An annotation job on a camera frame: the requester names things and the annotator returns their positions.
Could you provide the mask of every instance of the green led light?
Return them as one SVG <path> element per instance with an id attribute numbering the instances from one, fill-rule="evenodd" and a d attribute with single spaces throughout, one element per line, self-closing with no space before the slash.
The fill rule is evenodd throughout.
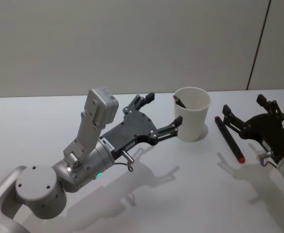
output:
<path id="1" fill-rule="evenodd" d="M 96 176 L 96 178 L 98 178 L 99 176 L 101 176 L 102 175 L 102 172 L 100 172 L 97 176 Z"/>

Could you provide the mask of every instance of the pen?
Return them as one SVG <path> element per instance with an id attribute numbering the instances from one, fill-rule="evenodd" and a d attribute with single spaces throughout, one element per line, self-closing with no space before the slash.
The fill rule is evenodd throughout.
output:
<path id="1" fill-rule="evenodd" d="M 237 145 L 234 138 L 231 136 L 230 132 L 228 131 L 226 125 L 223 123 L 223 121 L 221 120 L 219 116 L 215 117 L 215 123 L 217 124 L 221 134 L 223 135 L 227 144 L 229 145 L 232 153 L 235 155 L 239 163 L 243 164 L 245 162 L 245 158 L 239 146 Z"/>
<path id="2" fill-rule="evenodd" d="M 182 108 L 186 108 L 185 105 L 183 104 L 183 102 L 180 100 L 180 98 L 178 96 L 173 95 L 173 99 L 174 99 L 174 101 L 177 105 L 179 105 Z"/>

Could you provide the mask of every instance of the white wall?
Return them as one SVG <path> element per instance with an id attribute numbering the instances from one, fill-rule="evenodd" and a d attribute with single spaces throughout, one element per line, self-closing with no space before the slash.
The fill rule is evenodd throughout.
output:
<path id="1" fill-rule="evenodd" d="M 245 89 L 268 0 L 0 0 L 0 97 Z"/>
<path id="2" fill-rule="evenodd" d="M 250 89 L 284 88 L 284 0 L 272 0 Z"/>

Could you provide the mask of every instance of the white paper cup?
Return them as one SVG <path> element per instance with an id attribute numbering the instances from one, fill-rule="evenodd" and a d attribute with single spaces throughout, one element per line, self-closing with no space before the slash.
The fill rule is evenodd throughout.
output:
<path id="1" fill-rule="evenodd" d="M 174 103 L 175 118 L 183 117 L 177 136 L 185 142 L 195 141 L 203 131 L 211 97 L 205 90 L 197 87 L 181 88 L 175 92 L 175 95 L 186 107 L 182 108 Z"/>

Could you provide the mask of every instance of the table surface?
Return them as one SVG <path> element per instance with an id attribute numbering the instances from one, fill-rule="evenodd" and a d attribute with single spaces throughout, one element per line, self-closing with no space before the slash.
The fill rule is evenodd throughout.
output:
<path id="1" fill-rule="evenodd" d="M 242 120 L 264 113 L 262 93 L 284 112 L 284 90 L 210 92 L 207 134 L 192 143 L 178 138 L 155 147 L 139 144 L 130 154 L 134 172 L 113 166 L 79 192 L 68 194 L 66 209 L 41 220 L 23 206 L 15 220 L 31 233 L 284 233 L 284 180 L 261 167 L 263 150 L 233 134 L 246 156 L 240 165 L 221 136 L 214 117 L 224 104 Z M 116 95 L 121 111 L 134 95 Z M 18 165 L 53 165 L 75 138 L 85 96 L 0 99 L 0 179 Z M 156 94 L 143 107 L 159 128 L 174 119 L 172 94 Z"/>

